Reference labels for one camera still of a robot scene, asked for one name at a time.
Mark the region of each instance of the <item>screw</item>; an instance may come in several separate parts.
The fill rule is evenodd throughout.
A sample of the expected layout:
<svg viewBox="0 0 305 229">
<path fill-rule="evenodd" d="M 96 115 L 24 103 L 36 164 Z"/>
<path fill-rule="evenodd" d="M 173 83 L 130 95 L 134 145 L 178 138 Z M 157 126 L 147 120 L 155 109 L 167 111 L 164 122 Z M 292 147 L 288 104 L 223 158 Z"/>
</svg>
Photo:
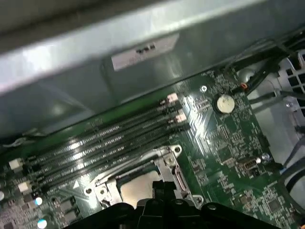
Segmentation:
<svg viewBox="0 0 305 229">
<path fill-rule="evenodd" d="M 179 148 L 179 147 L 176 147 L 176 148 L 174 149 L 174 151 L 175 151 L 176 153 L 179 153 L 179 152 L 180 152 L 180 148 Z"/>
<path fill-rule="evenodd" d="M 201 88 L 200 88 L 201 92 L 206 92 L 207 90 L 208 90 L 208 88 L 205 85 L 201 86 Z"/>
<path fill-rule="evenodd" d="M 208 209 L 210 209 L 210 210 L 216 210 L 216 206 L 213 205 L 213 204 L 211 204 L 211 205 L 208 206 Z"/>
<path fill-rule="evenodd" d="M 268 161 L 270 159 L 270 155 L 267 153 L 262 154 L 262 160 Z"/>
<path fill-rule="evenodd" d="M 293 107 L 294 104 L 293 103 L 286 103 L 286 107 Z"/>
</svg>

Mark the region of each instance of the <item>capacitor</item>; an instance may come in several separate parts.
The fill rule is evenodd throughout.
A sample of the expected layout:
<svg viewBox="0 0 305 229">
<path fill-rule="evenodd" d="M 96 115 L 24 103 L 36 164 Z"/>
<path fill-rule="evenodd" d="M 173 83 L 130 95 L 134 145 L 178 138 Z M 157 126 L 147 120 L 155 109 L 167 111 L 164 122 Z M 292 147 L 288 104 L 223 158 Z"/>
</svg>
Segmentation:
<svg viewBox="0 0 305 229">
<path fill-rule="evenodd" d="M 0 188 L 4 188 L 6 186 L 6 181 L 0 178 Z"/>
<path fill-rule="evenodd" d="M 7 188 L 0 189 L 0 201 L 8 198 L 10 191 Z"/>
<path fill-rule="evenodd" d="M 222 94 L 215 99 L 214 108 L 219 113 L 230 114 L 235 108 L 235 100 L 227 94 Z"/>
<path fill-rule="evenodd" d="M 45 215 L 45 216 L 43 216 L 43 218 L 38 220 L 37 227 L 39 229 L 46 229 L 47 226 L 50 226 L 51 224 L 52 224 L 52 222 L 51 222 L 51 215 Z"/>
</svg>

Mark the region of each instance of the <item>integrated circuit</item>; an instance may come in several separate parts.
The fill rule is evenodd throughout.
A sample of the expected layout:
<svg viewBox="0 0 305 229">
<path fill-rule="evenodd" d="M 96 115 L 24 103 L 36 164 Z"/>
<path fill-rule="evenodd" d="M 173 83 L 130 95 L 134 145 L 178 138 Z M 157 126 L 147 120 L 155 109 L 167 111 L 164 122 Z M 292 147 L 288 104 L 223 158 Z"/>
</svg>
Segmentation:
<svg viewBox="0 0 305 229">
<path fill-rule="evenodd" d="M 279 202 L 278 199 L 274 199 L 268 203 L 268 206 L 269 206 L 271 212 L 275 212 L 281 208 L 281 203 Z"/>
<path fill-rule="evenodd" d="M 12 222 L 9 222 L 3 226 L 3 229 L 14 229 Z"/>
</svg>

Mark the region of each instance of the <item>electronic component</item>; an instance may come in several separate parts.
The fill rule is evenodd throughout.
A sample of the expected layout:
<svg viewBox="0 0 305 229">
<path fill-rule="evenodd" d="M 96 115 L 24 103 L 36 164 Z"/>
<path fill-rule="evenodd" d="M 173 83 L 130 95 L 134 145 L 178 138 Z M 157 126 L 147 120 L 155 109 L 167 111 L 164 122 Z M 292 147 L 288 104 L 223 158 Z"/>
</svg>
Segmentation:
<svg viewBox="0 0 305 229">
<path fill-rule="evenodd" d="M 253 168 L 249 171 L 249 174 L 254 176 L 254 177 L 258 177 L 261 173 L 260 171 L 258 170 L 258 168 Z"/>
<path fill-rule="evenodd" d="M 176 102 L 176 101 L 178 101 L 178 96 L 177 96 L 176 93 L 172 93 L 172 94 L 169 94 L 167 96 L 167 102 L 168 103 L 173 103 L 173 102 Z"/>
<path fill-rule="evenodd" d="M 37 222 L 37 227 L 39 229 L 51 228 L 52 226 L 52 217 L 51 215 L 44 215 L 40 220 Z"/>
<path fill-rule="evenodd" d="M 30 207 L 29 207 L 29 204 L 24 204 L 24 205 L 21 206 L 21 209 L 22 209 L 23 211 L 28 210 L 29 208 L 30 208 Z"/>
<path fill-rule="evenodd" d="M 241 196 L 241 197 L 239 197 L 239 199 L 243 205 L 248 203 L 248 198 L 246 196 Z"/>
<path fill-rule="evenodd" d="M 37 227 L 39 229 L 45 229 L 48 225 L 48 222 L 45 220 L 45 219 L 40 219 L 38 222 L 37 222 Z"/>
<path fill-rule="evenodd" d="M 28 203 L 28 202 L 30 202 L 32 200 L 33 200 L 33 196 L 30 193 L 23 196 L 23 201 L 25 203 Z"/>
<path fill-rule="evenodd" d="M 22 165 L 23 165 L 23 162 L 22 162 L 21 158 L 16 158 L 9 162 L 9 166 L 10 166 L 11 170 L 16 170 L 16 171 L 21 170 Z"/>
<path fill-rule="evenodd" d="M 0 189 L 4 188 L 6 186 L 6 181 L 2 178 L 0 178 Z"/>
<path fill-rule="evenodd" d="M 41 197 L 37 197 L 34 200 L 35 205 L 40 206 L 42 204 L 42 198 Z"/>
<path fill-rule="evenodd" d="M 268 203 L 268 206 L 269 206 L 271 212 L 275 212 L 281 208 L 281 203 L 279 202 L 278 199 L 274 199 Z"/>
<path fill-rule="evenodd" d="M 3 229 L 14 229 L 14 225 L 12 222 L 9 222 L 3 226 Z"/>
<path fill-rule="evenodd" d="M 261 163 L 260 158 L 245 158 L 239 161 L 239 165 L 243 167 L 245 170 L 251 170 L 252 168 L 256 167 L 257 164 Z"/>
<path fill-rule="evenodd" d="M 74 197 L 71 197 L 69 198 L 68 200 L 65 200 L 63 201 L 61 204 L 60 204 L 60 208 L 63 212 L 67 212 L 68 210 L 72 209 L 74 204 L 75 204 L 75 198 Z"/>
<path fill-rule="evenodd" d="M 76 208 L 65 214 L 63 218 L 61 218 L 61 221 L 66 222 L 67 224 L 71 224 L 79 218 L 79 215 L 80 215 L 80 210 Z"/>
<path fill-rule="evenodd" d="M 29 181 L 22 182 L 22 183 L 18 184 L 17 186 L 18 186 L 19 191 L 22 193 L 28 193 L 28 192 L 32 191 L 32 185 L 30 184 Z"/>
<path fill-rule="evenodd" d="M 8 198 L 10 191 L 7 188 L 0 189 L 0 201 Z"/>
<path fill-rule="evenodd" d="M 222 114 L 229 114 L 234 110 L 234 108 L 235 101 L 231 96 L 222 94 L 216 99 L 216 109 L 218 112 Z"/>
<path fill-rule="evenodd" d="M 179 115 L 177 115 L 177 116 L 175 117 L 175 121 L 176 121 L 177 123 L 181 123 L 181 122 L 186 121 L 186 116 L 185 116 L 185 114 L 182 112 L 182 113 L 180 113 Z"/>
</svg>

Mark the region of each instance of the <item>chip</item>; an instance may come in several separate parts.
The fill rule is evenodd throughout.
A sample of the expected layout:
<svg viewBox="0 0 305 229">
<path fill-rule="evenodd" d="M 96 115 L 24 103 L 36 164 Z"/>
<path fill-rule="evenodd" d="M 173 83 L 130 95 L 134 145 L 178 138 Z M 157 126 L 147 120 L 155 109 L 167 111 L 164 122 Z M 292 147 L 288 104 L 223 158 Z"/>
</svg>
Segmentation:
<svg viewBox="0 0 305 229">
<path fill-rule="evenodd" d="M 278 199 L 274 199 L 268 203 L 268 206 L 271 212 L 275 212 L 281 208 L 281 203 L 278 201 Z"/>
<path fill-rule="evenodd" d="M 25 204 L 25 205 L 22 205 L 22 207 L 21 207 L 21 209 L 22 210 L 27 210 L 27 209 L 29 209 L 30 207 L 29 207 L 29 205 L 28 204 Z"/>
<path fill-rule="evenodd" d="M 4 225 L 3 229 L 14 229 L 14 226 L 13 226 L 12 222 L 9 222 Z"/>
<path fill-rule="evenodd" d="M 242 197 L 240 197 L 240 202 L 242 204 L 247 204 L 248 203 L 248 198 L 246 196 L 242 196 Z"/>
</svg>

